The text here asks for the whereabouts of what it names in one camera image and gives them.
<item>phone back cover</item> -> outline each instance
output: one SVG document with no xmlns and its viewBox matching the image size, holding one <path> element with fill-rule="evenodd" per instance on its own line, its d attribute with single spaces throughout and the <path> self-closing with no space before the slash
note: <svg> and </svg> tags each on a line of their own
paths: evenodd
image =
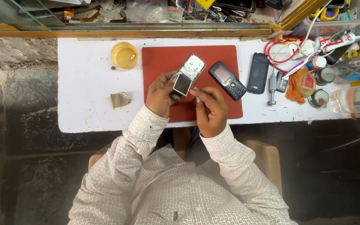
<svg viewBox="0 0 360 225">
<path fill-rule="evenodd" d="M 252 93 L 263 94 L 268 76 L 269 59 L 265 54 L 254 53 L 252 61 L 247 90 Z"/>
<path fill-rule="evenodd" d="M 206 67 L 200 74 L 193 86 L 201 89 L 211 86 L 218 87 L 224 100 L 229 106 L 228 118 L 241 118 L 241 100 L 234 101 L 230 95 L 212 78 L 209 69 L 218 61 L 222 61 L 239 79 L 237 50 L 234 45 L 218 46 L 180 46 L 180 47 L 145 47 L 142 50 L 143 74 L 144 74 L 144 101 L 147 99 L 149 85 L 163 72 L 177 70 L 184 60 L 193 53 L 200 57 Z M 190 94 L 177 101 L 170 108 L 169 122 L 183 122 L 196 120 L 194 97 Z"/>
</svg>

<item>orange cloth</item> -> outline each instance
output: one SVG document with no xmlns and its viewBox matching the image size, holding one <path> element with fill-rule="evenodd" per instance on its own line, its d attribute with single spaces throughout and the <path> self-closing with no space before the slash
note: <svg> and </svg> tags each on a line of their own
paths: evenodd
<svg viewBox="0 0 360 225">
<path fill-rule="evenodd" d="M 301 105 L 306 103 L 306 101 L 297 91 L 297 78 L 301 74 L 306 73 L 307 71 L 308 71 L 307 67 L 298 69 L 297 72 L 290 75 L 290 80 L 288 81 L 288 83 L 290 84 L 290 87 L 287 90 L 286 98 L 288 98 L 289 100 L 296 101 Z"/>
</svg>

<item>phone keypad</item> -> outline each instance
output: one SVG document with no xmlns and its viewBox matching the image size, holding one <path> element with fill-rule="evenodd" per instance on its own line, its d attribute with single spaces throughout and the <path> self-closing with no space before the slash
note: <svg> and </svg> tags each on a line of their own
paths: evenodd
<svg viewBox="0 0 360 225">
<path fill-rule="evenodd" d="M 236 80 L 231 82 L 227 87 L 227 93 L 234 99 L 238 100 L 241 98 L 245 92 L 247 91 L 247 88 L 244 87 L 244 85 L 241 84 L 240 81 Z"/>
</svg>

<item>man's right hand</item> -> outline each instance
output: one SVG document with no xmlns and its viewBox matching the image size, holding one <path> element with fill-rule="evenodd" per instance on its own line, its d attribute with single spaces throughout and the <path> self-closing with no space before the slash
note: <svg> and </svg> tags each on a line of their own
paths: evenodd
<svg viewBox="0 0 360 225">
<path fill-rule="evenodd" d="M 200 91 L 190 90 L 196 97 L 197 124 L 205 138 L 219 135 L 227 125 L 228 106 L 216 87 L 204 87 Z M 207 115 L 205 106 L 210 109 Z"/>
</svg>

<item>hand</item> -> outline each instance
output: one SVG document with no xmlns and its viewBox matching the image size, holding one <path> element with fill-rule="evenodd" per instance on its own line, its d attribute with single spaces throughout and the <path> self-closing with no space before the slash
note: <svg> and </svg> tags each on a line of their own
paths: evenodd
<svg viewBox="0 0 360 225">
<path fill-rule="evenodd" d="M 226 128 L 228 114 L 228 106 L 220 90 L 205 87 L 189 93 L 196 97 L 197 124 L 201 134 L 206 138 L 219 135 Z M 208 115 L 205 106 L 210 109 Z"/>
<path fill-rule="evenodd" d="M 163 118 L 169 118 L 169 107 L 175 102 L 169 94 L 173 91 L 173 82 L 168 83 L 176 70 L 161 74 L 148 88 L 145 105 L 153 113 Z"/>
</svg>

